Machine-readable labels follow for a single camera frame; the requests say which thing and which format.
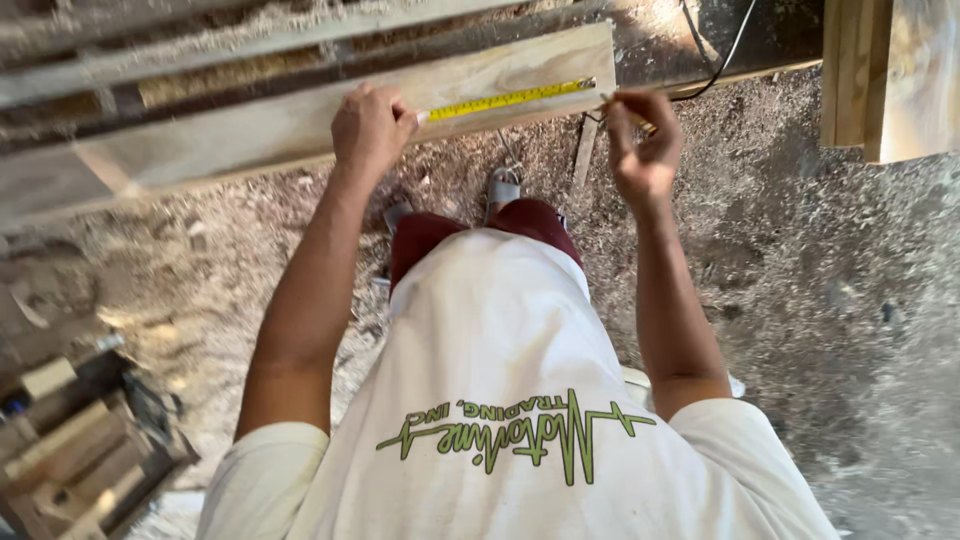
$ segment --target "black cable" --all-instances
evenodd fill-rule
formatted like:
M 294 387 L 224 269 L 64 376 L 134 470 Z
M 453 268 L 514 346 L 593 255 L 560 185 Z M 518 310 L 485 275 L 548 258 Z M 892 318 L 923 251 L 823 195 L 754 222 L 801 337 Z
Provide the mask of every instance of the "black cable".
M 756 4 L 756 0 L 751 0 L 750 8 L 748 8 L 747 13 L 743 15 L 743 22 L 740 23 L 740 30 L 736 33 L 736 39 L 733 40 L 733 46 L 730 48 L 730 53 L 727 55 L 727 59 L 724 60 L 723 65 L 720 66 L 720 69 L 718 69 L 717 72 L 713 74 L 713 78 L 710 79 L 709 83 L 707 83 L 706 86 L 700 88 L 699 90 L 697 90 L 696 92 L 688 96 L 674 98 L 671 101 L 686 101 L 688 99 L 700 97 L 704 92 L 709 90 L 714 83 L 717 82 L 717 79 L 719 79 L 720 75 L 723 74 L 723 70 L 727 69 L 727 66 L 730 65 L 730 60 L 732 60 L 733 58 L 733 53 L 736 51 L 736 46 L 740 43 L 740 38 L 743 36 L 743 29 L 747 28 L 747 21 L 750 20 L 750 13 L 754 10 L 754 4 Z M 690 32 L 693 34 L 693 39 L 694 41 L 697 42 L 698 48 L 700 48 L 701 55 L 704 55 L 706 51 L 704 50 L 703 45 L 700 41 L 700 33 L 697 32 L 696 27 L 693 26 L 693 18 L 690 17 L 690 12 L 686 7 L 686 1 L 680 0 L 680 5 L 684 8 L 684 14 L 686 15 L 686 24 L 690 26 Z

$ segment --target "white t-shirt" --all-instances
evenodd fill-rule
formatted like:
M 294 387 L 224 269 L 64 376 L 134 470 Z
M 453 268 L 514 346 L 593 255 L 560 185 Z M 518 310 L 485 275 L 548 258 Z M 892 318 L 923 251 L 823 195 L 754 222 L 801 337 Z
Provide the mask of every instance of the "white t-shirt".
M 391 315 L 333 439 L 284 423 L 238 441 L 198 538 L 837 537 L 756 407 L 667 424 L 631 400 L 583 271 L 547 244 L 455 234 Z

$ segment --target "sawdust-covered floor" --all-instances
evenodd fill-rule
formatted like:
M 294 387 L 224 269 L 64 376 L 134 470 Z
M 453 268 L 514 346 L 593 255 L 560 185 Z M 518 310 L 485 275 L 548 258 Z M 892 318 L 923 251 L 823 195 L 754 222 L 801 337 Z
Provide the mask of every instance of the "sawdust-covered floor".
M 838 529 L 948 538 L 960 528 L 960 157 L 873 167 L 857 150 L 819 148 L 819 77 L 781 74 L 677 106 L 687 146 L 676 211 L 690 270 L 746 399 L 769 415 Z M 586 187 L 573 190 L 580 125 L 570 116 L 504 134 L 526 194 L 569 219 L 594 306 L 621 362 L 638 365 L 634 225 L 607 173 L 605 135 Z M 386 290 L 372 283 L 389 255 L 380 212 L 406 196 L 476 225 L 486 176 L 506 162 L 495 132 L 422 144 L 378 189 L 337 356 L 335 422 L 389 331 Z M 183 397 L 183 427 L 204 459 L 181 488 L 203 487 L 229 445 L 263 307 L 328 172 L 250 178 L 6 236 L 11 257 L 29 254 L 16 263 L 38 276 L 35 292 L 86 299 Z M 79 250 L 23 251 L 44 242 Z

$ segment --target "hand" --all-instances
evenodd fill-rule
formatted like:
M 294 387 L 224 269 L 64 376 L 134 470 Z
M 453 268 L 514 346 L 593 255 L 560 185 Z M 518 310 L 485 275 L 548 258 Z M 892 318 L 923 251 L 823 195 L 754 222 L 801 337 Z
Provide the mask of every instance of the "hand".
M 358 86 L 344 97 L 330 126 L 337 168 L 372 191 L 420 126 L 419 117 L 403 106 L 398 87 Z
M 634 216 L 651 202 L 669 202 L 684 146 L 684 133 L 670 100 L 661 93 L 616 92 L 606 109 L 610 169 L 620 196 Z M 634 145 L 631 112 L 657 128 L 638 145 Z

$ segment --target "tape measure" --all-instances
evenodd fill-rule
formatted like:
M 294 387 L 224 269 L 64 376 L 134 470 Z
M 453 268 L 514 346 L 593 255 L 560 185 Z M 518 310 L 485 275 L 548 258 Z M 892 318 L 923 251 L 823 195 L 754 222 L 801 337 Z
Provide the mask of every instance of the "tape measure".
M 513 105 L 517 103 L 525 103 L 528 101 L 534 101 L 534 100 L 543 99 L 547 97 L 554 97 L 554 96 L 559 96 L 564 94 L 572 94 L 574 92 L 582 92 L 584 90 L 589 90 L 591 88 L 596 88 L 596 87 L 597 87 L 596 77 L 589 77 L 586 79 L 577 79 L 576 81 L 570 81 L 569 83 L 559 83 L 558 85 L 528 88 L 526 90 L 511 92 L 509 94 L 501 94 L 493 97 L 485 97 L 481 99 L 475 99 L 472 101 L 465 101 L 463 103 L 458 103 L 456 105 L 440 107 L 439 109 L 433 109 L 430 111 L 430 117 L 428 118 L 428 121 L 436 122 L 437 120 L 444 120 L 446 118 L 452 118 L 454 116 L 462 116 L 464 114 L 470 114 L 471 112 L 497 109 L 499 107 L 507 107 L 508 105 Z

